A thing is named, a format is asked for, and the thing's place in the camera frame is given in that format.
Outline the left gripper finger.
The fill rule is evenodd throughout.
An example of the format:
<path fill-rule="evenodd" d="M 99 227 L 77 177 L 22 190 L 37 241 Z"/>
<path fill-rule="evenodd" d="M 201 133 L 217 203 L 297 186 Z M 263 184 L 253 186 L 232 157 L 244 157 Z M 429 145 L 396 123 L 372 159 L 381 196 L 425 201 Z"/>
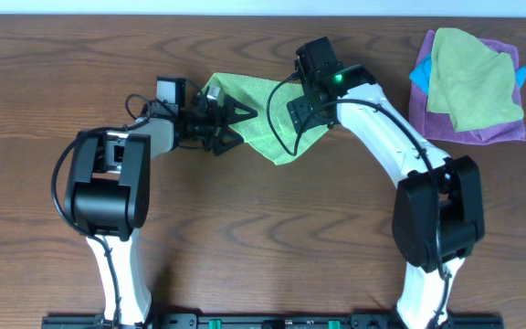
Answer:
<path fill-rule="evenodd" d="M 239 123 L 258 117 L 258 112 L 241 103 L 230 95 L 226 95 L 223 103 L 224 123 Z"/>
<path fill-rule="evenodd" d="M 224 126 L 216 130 L 211 142 L 213 154 L 219 156 L 242 144 L 244 139 L 239 133 L 234 132 L 228 126 Z"/>

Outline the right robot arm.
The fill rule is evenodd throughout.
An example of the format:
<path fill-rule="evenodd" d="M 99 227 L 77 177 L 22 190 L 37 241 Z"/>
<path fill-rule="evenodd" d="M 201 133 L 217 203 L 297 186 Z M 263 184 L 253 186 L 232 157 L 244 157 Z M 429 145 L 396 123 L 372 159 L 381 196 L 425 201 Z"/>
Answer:
<path fill-rule="evenodd" d="M 406 261 L 396 307 L 404 328 L 448 328 L 449 294 L 458 270 L 485 235 L 479 168 L 423 137 L 386 98 L 362 65 L 345 66 L 327 37 L 297 49 L 302 97 L 290 103 L 298 133 L 340 124 L 383 167 L 395 187 L 392 233 Z"/>

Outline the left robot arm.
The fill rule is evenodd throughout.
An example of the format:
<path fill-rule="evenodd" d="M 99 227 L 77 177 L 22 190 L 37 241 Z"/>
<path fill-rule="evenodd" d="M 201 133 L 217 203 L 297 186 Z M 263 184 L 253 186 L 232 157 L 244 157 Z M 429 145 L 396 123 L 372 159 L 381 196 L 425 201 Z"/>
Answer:
<path fill-rule="evenodd" d="M 256 110 L 218 87 L 197 95 L 184 110 L 184 90 L 170 99 L 145 99 L 134 122 L 78 134 L 63 151 L 72 158 L 65 198 L 53 190 L 61 218 L 84 236 L 93 251 L 105 294 L 105 309 L 94 328 L 146 328 L 153 299 L 145 282 L 140 231 L 150 204 L 151 161 L 182 141 L 223 154 L 243 142 L 232 125 L 255 119 Z"/>

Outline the bright green cloth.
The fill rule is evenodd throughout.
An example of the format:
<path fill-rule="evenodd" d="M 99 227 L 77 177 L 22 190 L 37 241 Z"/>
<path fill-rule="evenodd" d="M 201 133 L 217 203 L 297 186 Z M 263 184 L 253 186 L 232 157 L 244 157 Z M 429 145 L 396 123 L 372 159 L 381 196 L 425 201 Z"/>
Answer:
<path fill-rule="evenodd" d="M 298 138 L 287 111 L 287 103 L 302 96 L 303 91 L 300 85 L 293 82 L 274 91 L 278 84 L 276 80 L 222 72 L 213 74 L 206 83 L 208 87 L 220 87 L 223 96 L 230 95 L 258 112 L 257 118 L 234 123 L 231 128 L 274 165 L 284 165 L 296 160 L 287 153 L 286 148 L 297 148 L 297 155 L 301 156 L 328 129 L 318 126 Z"/>

